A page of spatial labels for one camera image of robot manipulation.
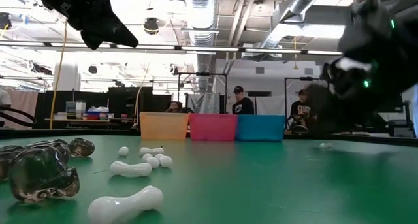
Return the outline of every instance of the ceiling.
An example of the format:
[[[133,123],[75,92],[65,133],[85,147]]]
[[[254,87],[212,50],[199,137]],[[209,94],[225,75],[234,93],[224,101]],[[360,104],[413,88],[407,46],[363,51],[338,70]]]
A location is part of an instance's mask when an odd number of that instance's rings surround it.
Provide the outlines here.
[[[227,44],[238,0],[217,0],[216,8],[216,46]],[[245,21],[245,30],[239,38],[238,45],[254,44],[261,42],[270,29],[270,17],[275,5],[285,0],[256,0],[258,4],[244,5],[244,9],[250,6],[248,19]],[[317,0],[315,5],[347,7],[353,0]],[[185,3],[179,0],[111,0],[114,13],[135,35],[140,44],[168,44],[190,45],[189,33],[185,31],[187,24],[187,9]],[[57,12],[52,12],[40,7],[39,0],[0,0],[0,12],[11,15],[12,29],[1,32],[1,41],[37,41],[37,42],[63,42],[65,31],[65,17]],[[143,28],[147,17],[158,18],[160,30],[157,35],[148,35]],[[295,39],[282,39],[280,45],[284,48],[304,48],[310,50],[335,50],[338,39],[323,38],[315,32],[303,32]],[[82,43],[78,31],[67,28],[67,42]],[[0,52],[1,76],[45,76],[31,71],[32,63],[50,69],[54,73],[54,67],[59,62],[61,48],[51,50],[37,48],[11,48],[2,47]],[[77,62],[83,79],[103,78],[109,81],[91,82],[83,81],[82,89],[89,91],[105,91],[107,87],[114,86],[112,79],[126,79],[129,84],[135,86],[141,83],[140,79],[157,80],[161,83],[161,91],[177,88],[177,77],[170,73],[171,67],[178,67],[181,72],[194,72],[196,54],[149,54],[137,52],[92,52],[80,49],[65,52],[64,58]],[[295,56],[284,56],[284,62],[294,61]],[[305,56],[296,59],[317,61],[318,59],[330,59],[331,57]],[[91,74],[88,67],[97,66],[98,73]],[[233,67],[231,75],[240,73]],[[196,80],[190,76],[184,91],[195,90]],[[52,80],[0,80],[1,85],[25,85],[39,89],[51,89]]]

